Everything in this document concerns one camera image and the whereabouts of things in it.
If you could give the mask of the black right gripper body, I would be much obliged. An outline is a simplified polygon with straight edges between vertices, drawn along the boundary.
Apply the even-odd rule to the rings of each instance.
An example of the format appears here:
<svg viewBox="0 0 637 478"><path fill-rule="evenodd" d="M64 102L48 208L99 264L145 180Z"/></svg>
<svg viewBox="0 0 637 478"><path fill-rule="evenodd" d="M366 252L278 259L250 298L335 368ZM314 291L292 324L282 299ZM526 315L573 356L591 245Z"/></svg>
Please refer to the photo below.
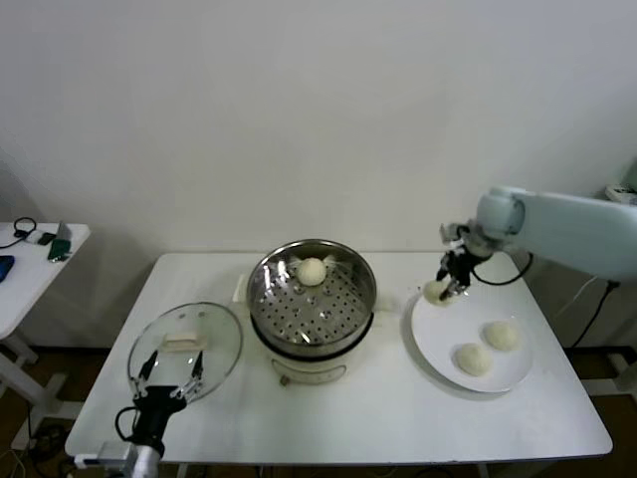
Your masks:
<svg viewBox="0 0 637 478"><path fill-rule="evenodd" d="M448 250L441 259L440 268L448 271L447 277L457 279L463 285L471 284L472 255L465 246Z"/></svg>

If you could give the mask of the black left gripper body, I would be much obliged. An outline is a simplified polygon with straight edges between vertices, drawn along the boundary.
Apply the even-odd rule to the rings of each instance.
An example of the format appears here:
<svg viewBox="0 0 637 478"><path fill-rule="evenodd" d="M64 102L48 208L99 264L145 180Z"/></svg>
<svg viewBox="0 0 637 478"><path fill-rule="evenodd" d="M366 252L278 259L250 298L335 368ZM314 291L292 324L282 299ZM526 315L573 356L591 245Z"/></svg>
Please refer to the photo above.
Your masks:
<svg viewBox="0 0 637 478"><path fill-rule="evenodd" d="M170 417L187 406L176 385L151 385L145 396L133 400L139 411L131 441L136 445L162 446L162 438Z"/></svg>

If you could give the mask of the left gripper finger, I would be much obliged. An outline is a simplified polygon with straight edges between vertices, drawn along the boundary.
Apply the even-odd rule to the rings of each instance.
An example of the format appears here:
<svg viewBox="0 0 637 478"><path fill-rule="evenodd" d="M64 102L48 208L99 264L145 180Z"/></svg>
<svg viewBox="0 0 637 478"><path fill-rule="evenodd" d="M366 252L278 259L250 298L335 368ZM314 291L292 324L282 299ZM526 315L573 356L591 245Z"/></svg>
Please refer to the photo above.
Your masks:
<svg viewBox="0 0 637 478"><path fill-rule="evenodd" d="M171 398L193 399L203 386L203 352L197 355L190 378L170 392Z"/></svg>
<svg viewBox="0 0 637 478"><path fill-rule="evenodd" d="M153 371L158 356L158 350L155 350L149 358L142 364L137 376L134 376L130 383L132 384L133 397L139 398L147 396L146 385Z"/></svg>

